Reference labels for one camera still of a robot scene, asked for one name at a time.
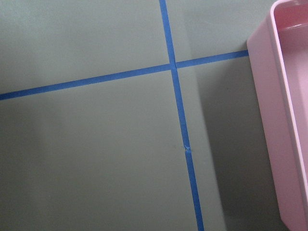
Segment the pink box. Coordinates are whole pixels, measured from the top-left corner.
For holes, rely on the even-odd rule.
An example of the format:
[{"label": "pink box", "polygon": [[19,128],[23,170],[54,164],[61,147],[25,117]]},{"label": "pink box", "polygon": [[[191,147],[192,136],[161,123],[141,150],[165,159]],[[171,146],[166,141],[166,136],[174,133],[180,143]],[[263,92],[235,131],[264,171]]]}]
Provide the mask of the pink box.
[{"label": "pink box", "polygon": [[247,41],[280,215],[308,231],[308,0],[279,0]]}]

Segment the pink tray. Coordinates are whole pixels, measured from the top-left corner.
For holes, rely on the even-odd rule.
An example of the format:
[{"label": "pink tray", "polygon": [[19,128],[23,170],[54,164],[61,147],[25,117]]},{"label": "pink tray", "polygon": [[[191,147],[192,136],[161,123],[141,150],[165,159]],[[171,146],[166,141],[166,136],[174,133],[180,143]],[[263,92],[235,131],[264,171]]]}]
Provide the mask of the pink tray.
[{"label": "pink tray", "polygon": [[279,0],[247,42],[280,215],[308,231],[308,0]]}]

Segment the blue tape strip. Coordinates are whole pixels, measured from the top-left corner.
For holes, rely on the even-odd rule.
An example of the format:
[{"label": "blue tape strip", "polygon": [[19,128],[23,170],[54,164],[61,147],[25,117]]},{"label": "blue tape strip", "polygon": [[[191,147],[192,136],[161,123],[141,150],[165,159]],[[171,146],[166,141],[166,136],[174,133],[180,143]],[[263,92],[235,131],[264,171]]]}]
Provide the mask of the blue tape strip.
[{"label": "blue tape strip", "polygon": [[218,54],[218,55],[213,55],[213,56],[199,58],[199,59],[192,59],[192,60],[177,62],[176,67],[183,68],[183,67],[195,66],[195,65],[200,65],[200,64],[208,64],[208,63],[213,63],[213,62],[218,62],[218,61],[223,61],[223,60],[228,60],[228,59],[235,59],[235,58],[240,58],[240,57],[245,57],[245,56],[248,56],[248,50],[236,51],[236,52],[231,52],[231,53],[226,53],[226,54]]},{"label": "blue tape strip", "polygon": [[160,9],[161,9],[162,18],[163,18],[163,26],[164,26],[165,37],[166,37],[166,44],[167,44],[167,50],[168,50],[168,55],[169,55],[175,98],[176,98],[177,107],[178,107],[178,114],[179,114],[179,119],[180,119],[180,127],[181,127],[181,132],[182,132],[183,144],[185,147],[186,164],[187,164],[188,175],[189,175],[189,180],[190,180],[190,185],[191,185],[191,190],[192,190],[192,196],[193,196],[192,200],[193,200],[194,210],[196,214],[197,226],[198,226],[198,231],[204,231],[202,212],[201,212],[201,206],[200,206],[200,201],[199,201],[199,193],[198,193],[196,176],[195,176],[194,167],[193,167],[193,161],[192,161],[193,157],[192,157],[192,152],[190,149],[190,142],[189,142],[185,112],[184,112],[184,105],[183,105],[183,100],[182,100],[182,93],[181,93],[181,88],[180,88],[179,75],[178,75],[178,70],[177,70],[176,63],[175,63],[175,55],[174,55],[166,1],[159,0],[159,4],[160,4]]},{"label": "blue tape strip", "polygon": [[125,71],[125,72],[120,72],[120,73],[115,73],[115,74],[110,74],[110,75],[105,75],[105,76],[85,78],[85,79],[70,81],[66,83],[58,83],[58,84],[48,85],[44,87],[31,88],[27,90],[19,90],[19,91],[0,94],[0,101],[11,99],[11,98],[16,98],[16,97],[44,93],[48,91],[61,90],[61,89],[74,88],[74,87],[79,87],[79,86],[84,86],[84,85],[89,85],[89,84],[94,84],[94,83],[107,82],[107,81],[115,80],[115,79],[146,75],[150,73],[156,73],[156,72],[167,71],[167,70],[170,70],[170,65],[164,64],[164,65],[152,66],[152,67],[147,67],[147,68],[142,68],[142,69],[132,70],[132,71]]}]

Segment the blue tape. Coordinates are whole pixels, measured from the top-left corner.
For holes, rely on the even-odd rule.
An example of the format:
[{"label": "blue tape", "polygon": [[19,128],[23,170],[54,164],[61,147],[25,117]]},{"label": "blue tape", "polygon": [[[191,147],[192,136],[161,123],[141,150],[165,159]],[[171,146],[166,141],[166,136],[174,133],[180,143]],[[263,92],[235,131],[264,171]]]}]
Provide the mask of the blue tape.
[{"label": "blue tape", "polygon": [[202,212],[201,212],[201,206],[200,206],[200,201],[199,201],[199,193],[198,193],[196,176],[195,176],[194,167],[193,167],[192,152],[190,150],[190,142],[189,142],[185,112],[184,112],[182,93],[181,93],[181,88],[180,88],[179,75],[178,75],[178,70],[177,70],[176,63],[175,63],[175,55],[174,55],[174,49],[173,49],[173,43],[172,43],[172,35],[171,35],[171,30],[170,30],[170,23],[169,23],[169,18],[168,18],[166,0],[159,0],[159,4],[160,4],[160,10],[161,10],[162,18],[163,18],[163,26],[164,26],[164,31],[165,31],[168,55],[169,55],[170,69],[171,69],[171,75],[172,75],[172,80],[173,80],[175,98],[176,98],[177,107],[178,107],[182,139],[183,139],[183,144],[185,147],[186,164],[187,164],[189,181],[190,181],[191,190],[192,190],[192,196],[193,196],[192,200],[193,200],[194,210],[196,214],[197,226],[198,226],[198,231],[204,231]]},{"label": "blue tape", "polygon": [[236,52],[231,52],[231,53],[226,53],[226,54],[218,54],[218,55],[208,56],[208,57],[199,58],[199,59],[192,59],[192,60],[177,62],[176,67],[183,68],[183,67],[195,66],[195,65],[200,65],[200,64],[208,64],[208,63],[213,63],[213,62],[218,62],[218,61],[223,61],[223,60],[228,60],[228,59],[235,59],[235,58],[240,58],[240,57],[245,57],[245,56],[248,56],[248,50],[236,51]]},{"label": "blue tape", "polygon": [[58,84],[48,85],[44,87],[19,90],[19,91],[0,94],[0,101],[11,99],[11,98],[16,98],[16,97],[44,93],[48,91],[74,88],[74,87],[79,87],[79,86],[84,86],[84,85],[89,85],[89,84],[94,84],[94,83],[107,82],[107,81],[116,80],[116,79],[146,75],[150,73],[156,73],[156,72],[167,71],[167,70],[170,70],[170,65],[164,64],[164,65],[152,66],[152,67],[147,67],[147,68],[142,68],[142,69],[132,70],[132,71],[125,71],[125,72],[120,72],[120,73],[115,73],[115,74],[110,74],[110,75],[105,75],[105,76],[97,76],[97,77],[85,78],[85,79],[80,79],[80,80],[75,80],[75,81],[70,81],[70,82],[65,82],[65,83],[58,83]]}]

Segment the gray floor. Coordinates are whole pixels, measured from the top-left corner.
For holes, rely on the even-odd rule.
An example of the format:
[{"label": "gray floor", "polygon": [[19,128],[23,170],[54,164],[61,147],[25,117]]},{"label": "gray floor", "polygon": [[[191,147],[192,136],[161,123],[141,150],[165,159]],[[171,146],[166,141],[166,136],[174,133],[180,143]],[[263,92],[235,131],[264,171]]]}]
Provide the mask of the gray floor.
[{"label": "gray floor", "polygon": [[[245,50],[273,2],[167,0],[176,61]],[[169,63],[158,0],[0,6],[0,94]],[[178,73],[205,230],[287,230],[249,57]],[[197,230],[169,70],[3,100],[0,121],[0,230]]]}]

